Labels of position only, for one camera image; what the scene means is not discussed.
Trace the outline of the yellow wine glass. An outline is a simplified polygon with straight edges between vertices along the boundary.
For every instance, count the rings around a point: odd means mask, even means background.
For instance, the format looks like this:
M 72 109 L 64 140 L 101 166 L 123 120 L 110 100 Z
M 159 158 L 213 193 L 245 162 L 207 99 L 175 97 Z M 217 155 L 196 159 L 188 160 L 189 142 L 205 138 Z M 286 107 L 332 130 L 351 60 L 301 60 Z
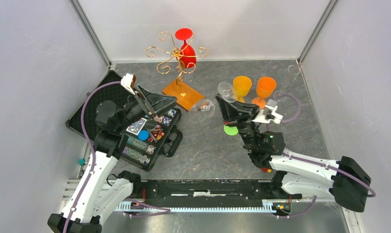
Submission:
M 244 97 L 249 93 L 252 81 L 247 76 L 237 76 L 233 80 L 233 87 L 237 96 L 237 101 L 245 102 Z

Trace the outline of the green wine glass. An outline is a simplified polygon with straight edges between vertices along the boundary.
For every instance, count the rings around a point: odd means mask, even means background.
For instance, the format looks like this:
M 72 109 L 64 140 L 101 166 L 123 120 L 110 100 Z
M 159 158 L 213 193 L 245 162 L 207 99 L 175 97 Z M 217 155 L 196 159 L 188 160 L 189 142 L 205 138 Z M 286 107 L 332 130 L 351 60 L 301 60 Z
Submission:
M 230 136 L 234 136 L 234 135 L 237 135 L 239 133 L 239 130 L 237 129 L 237 127 L 233 126 L 233 127 L 230 127 L 230 126 L 227 126 L 225 125 L 223 127 L 224 129 L 224 132 L 227 134 L 227 135 L 230 135 Z

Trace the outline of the clear wine glass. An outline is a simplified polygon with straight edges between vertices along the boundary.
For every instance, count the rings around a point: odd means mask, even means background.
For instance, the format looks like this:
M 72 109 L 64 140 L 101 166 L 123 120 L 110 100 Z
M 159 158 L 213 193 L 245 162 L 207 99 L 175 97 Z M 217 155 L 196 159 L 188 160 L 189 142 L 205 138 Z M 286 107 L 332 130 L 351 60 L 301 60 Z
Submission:
M 223 120 L 229 118 L 230 107 L 237 100 L 235 88 L 228 82 L 220 82 L 217 91 L 213 100 L 201 99 L 191 107 L 188 117 L 192 122 L 203 122 L 211 118 L 216 110 L 220 111 Z
M 300 67 L 297 64 L 289 65 L 282 71 L 279 76 L 279 82 L 277 83 L 277 90 L 273 94 L 276 101 L 282 102 L 287 99 L 284 95 L 289 93 L 300 72 Z

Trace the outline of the red wine glass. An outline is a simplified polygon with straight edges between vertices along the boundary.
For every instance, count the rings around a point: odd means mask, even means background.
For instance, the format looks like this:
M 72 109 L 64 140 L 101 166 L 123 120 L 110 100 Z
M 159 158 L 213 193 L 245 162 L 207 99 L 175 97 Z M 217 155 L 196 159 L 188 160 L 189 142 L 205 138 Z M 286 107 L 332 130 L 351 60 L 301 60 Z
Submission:
M 189 28 L 181 28 L 175 32 L 177 40 L 183 41 L 179 50 L 179 65 L 182 69 L 193 68 L 196 64 L 196 53 L 190 45 L 194 37 L 193 31 Z

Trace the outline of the orange wine glass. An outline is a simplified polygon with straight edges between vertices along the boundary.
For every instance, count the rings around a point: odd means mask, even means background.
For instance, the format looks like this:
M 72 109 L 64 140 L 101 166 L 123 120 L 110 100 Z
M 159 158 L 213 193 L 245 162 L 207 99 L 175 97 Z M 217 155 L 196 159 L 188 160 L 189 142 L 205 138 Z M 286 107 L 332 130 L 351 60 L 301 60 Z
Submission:
M 274 92 L 277 86 L 276 81 L 271 77 L 261 77 L 258 80 L 256 94 L 251 103 L 259 106 L 260 109 L 263 109 L 266 105 L 265 99 L 270 97 Z

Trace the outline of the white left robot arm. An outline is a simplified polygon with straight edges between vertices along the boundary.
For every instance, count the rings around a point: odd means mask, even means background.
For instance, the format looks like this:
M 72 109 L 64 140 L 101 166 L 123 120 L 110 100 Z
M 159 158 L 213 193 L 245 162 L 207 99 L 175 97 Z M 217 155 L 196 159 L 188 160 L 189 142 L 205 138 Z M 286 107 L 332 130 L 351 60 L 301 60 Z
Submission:
M 100 197 L 106 178 L 121 157 L 132 153 L 133 161 L 149 165 L 151 159 L 143 152 L 135 152 L 128 144 L 127 129 L 142 119 L 153 119 L 167 113 L 177 104 L 173 96 L 148 92 L 142 87 L 130 89 L 125 106 L 105 100 L 96 107 L 95 124 L 98 132 L 94 140 L 84 125 L 81 128 L 91 147 L 87 170 L 75 192 L 61 213 L 51 214 L 47 225 L 55 233 L 99 233 L 111 212 L 126 197 L 136 198 L 142 184 L 136 174 L 122 172 L 112 188 Z

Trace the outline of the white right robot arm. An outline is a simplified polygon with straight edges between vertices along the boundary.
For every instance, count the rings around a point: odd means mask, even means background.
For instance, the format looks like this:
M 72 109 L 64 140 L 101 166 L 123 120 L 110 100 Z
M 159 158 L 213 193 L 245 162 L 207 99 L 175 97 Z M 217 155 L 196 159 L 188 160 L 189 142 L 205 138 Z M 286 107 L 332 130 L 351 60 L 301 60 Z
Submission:
M 376 196 L 371 177 L 353 159 L 325 160 L 286 148 L 280 132 L 261 132 L 259 125 L 282 123 L 275 100 L 263 109 L 237 101 L 232 96 L 215 96 L 225 126 L 235 127 L 243 147 L 254 166 L 276 173 L 270 182 L 270 192 L 276 198 L 305 197 L 333 199 L 338 205 L 354 212 L 365 210 L 368 198 Z

